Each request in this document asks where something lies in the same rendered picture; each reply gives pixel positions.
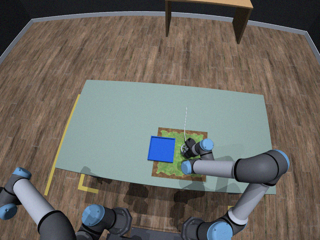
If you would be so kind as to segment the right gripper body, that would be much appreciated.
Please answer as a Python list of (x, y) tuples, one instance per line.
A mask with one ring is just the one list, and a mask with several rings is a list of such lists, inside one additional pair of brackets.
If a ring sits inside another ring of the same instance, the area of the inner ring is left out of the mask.
[(187, 141), (185, 141), (185, 144), (188, 147), (188, 151), (186, 153), (184, 153), (184, 156), (187, 159), (200, 155), (195, 151), (196, 142), (194, 141), (194, 139), (188, 138)]

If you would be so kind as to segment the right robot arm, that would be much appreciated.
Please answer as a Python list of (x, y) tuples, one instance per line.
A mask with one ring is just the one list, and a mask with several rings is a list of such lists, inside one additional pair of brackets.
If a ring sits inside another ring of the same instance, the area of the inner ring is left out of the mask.
[(249, 185), (236, 205), (230, 207), (224, 216), (212, 222), (190, 220), (185, 227), (186, 240), (231, 240), (232, 236), (246, 227), (249, 214), (269, 187), (275, 186), (289, 169), (289, 159), (281, 150), (269, 150), (236, 161), (221, 161), (214, 160), (213, 145), (208, 138), (198, 142), (195, 151), (200, 158), (182, 162), (183, 174), (232, 178)]

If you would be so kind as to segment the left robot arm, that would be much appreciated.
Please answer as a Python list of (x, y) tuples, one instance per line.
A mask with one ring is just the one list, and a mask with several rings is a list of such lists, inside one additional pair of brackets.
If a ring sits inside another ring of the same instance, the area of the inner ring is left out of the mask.
[(5, 187), (0, 187), (0, 218), (11, 219), (17, 213), (19, 199), (37, 224), (40, 240), (99, 240), (104, 229), (122, 233), (128, 225), (128, 215), (120, 208), (110, 209), (92, 204), (82, 214), (82, 225), (75, 233), (67, 216), (55, 210), (29, 181), (32, 174), (17, 167)]

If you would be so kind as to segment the green grassy ground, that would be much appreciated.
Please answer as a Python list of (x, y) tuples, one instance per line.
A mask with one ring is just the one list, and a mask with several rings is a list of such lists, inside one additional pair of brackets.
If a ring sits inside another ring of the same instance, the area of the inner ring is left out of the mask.
[(181, 170), (182, 162), (200, 158), (200, 155), (186, 159), (186, 157), (181, 154), (181, 146), (185, 143), (185, 137), (186, 137), (186, 140), (190, 137), (194, 139), (196, 143), (198, 143), (201, 140), (207, 138), (207, 132), (185, 130), (185, 137), (184, 137), (184, 130), (159, 127), (157, 136), (175, 138), (174, 158), (173, 158), (173, 163), (154, 161), (151, 176), (206, 182), (206, 175), (183, 174)]

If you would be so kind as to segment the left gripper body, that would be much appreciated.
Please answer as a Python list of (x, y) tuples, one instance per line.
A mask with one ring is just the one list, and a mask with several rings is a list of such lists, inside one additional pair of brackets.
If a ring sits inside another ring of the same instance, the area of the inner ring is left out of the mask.
[(22, 205), (22, 203), (19, 201), (19, 199), (15, 203), (16, 205)]

